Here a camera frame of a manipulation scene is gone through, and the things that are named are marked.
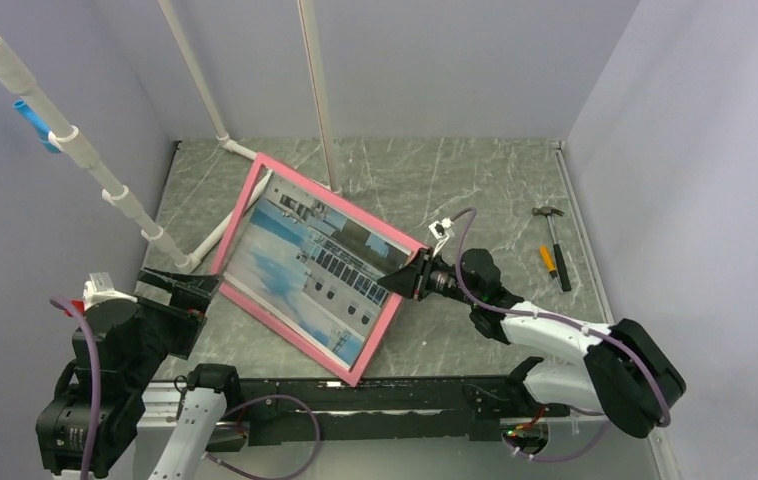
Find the marble table top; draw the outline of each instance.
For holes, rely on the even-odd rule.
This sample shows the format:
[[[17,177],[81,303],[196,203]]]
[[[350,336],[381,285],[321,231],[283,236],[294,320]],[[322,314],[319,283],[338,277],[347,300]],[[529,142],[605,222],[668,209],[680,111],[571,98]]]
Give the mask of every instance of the marble table top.
[[[240,143],[326,181],[318,139]],[[605,321],[548,140],[358,138],[339,140],[335,147],[348,200],[424,242],[431,239],[430,222],[475,206],[479,213],[465,248],[487,248],[510,291],[548,310]],[[159,223],[179,248],[192,251],[234,208],[249,167],[248,160],[223,151],[216,141],[179,145],[158,212]],[[573,284],[569,293],[547,275],[538,253],[541,245],[552,247],[546,220],[532,216],[532,208],[541,204],[565,212],[556,222]],[[448,260],[457,240],[444,247]],[[214,251],[195,273],[209,272]],[[148,249],[144,265],[172,270],[170,259],[154,248]],[[139,284],[138,293],[150,292]],[[483,338],[468,311],[435,295],[404,302],[365,377],[504,375],[527,356],[542,355]],[[243,378],[334,377],[220,294],[190,359],[168,358],[156,378],[172,379],[202,362],[235,365]]]

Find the painting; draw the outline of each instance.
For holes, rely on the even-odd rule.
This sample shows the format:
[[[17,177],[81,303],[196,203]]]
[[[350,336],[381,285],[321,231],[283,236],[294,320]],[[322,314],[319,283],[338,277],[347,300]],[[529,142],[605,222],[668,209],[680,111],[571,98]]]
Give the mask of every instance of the painting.
[[[355,385],[401,301],[376,282],[421,247],[259,154],[214,270],[227,297]]]

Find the black handle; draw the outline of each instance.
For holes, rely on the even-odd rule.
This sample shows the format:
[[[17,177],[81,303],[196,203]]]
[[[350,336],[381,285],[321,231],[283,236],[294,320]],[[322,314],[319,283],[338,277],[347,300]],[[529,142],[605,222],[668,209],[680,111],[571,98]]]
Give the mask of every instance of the black handle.
[[[556,243],[553,245],[553,255],[556,257],[556,270],[559,272],[559,281],[562,282],[562,291],[570,291],[570,279],[567,278],[567,265],[564,263],[564,255],[562,255],[562,247]]]

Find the orange tool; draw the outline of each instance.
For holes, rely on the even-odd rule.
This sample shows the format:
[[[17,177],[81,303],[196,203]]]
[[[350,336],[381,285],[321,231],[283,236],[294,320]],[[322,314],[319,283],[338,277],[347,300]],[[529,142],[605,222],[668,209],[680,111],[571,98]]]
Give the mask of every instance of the orange tool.
[[[553,259],[550,258],[550,251],[547,250],[546,245],[541,245],[538,249],[541,252],[541,258],[544,259],[544,265],[547,266],[547,271],[550,272],[550,276],[556,278],[559,274],[556,273],[556,266],[553,264]]]

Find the photograph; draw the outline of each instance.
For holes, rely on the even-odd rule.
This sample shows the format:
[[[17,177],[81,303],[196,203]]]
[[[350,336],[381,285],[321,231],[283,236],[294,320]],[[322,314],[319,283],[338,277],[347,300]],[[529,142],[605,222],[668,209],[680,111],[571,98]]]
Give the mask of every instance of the photograph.
[[[276,173],[241,230],[224,280],[351,369],[392,295],[377,280],[405,266],[412,249]]]

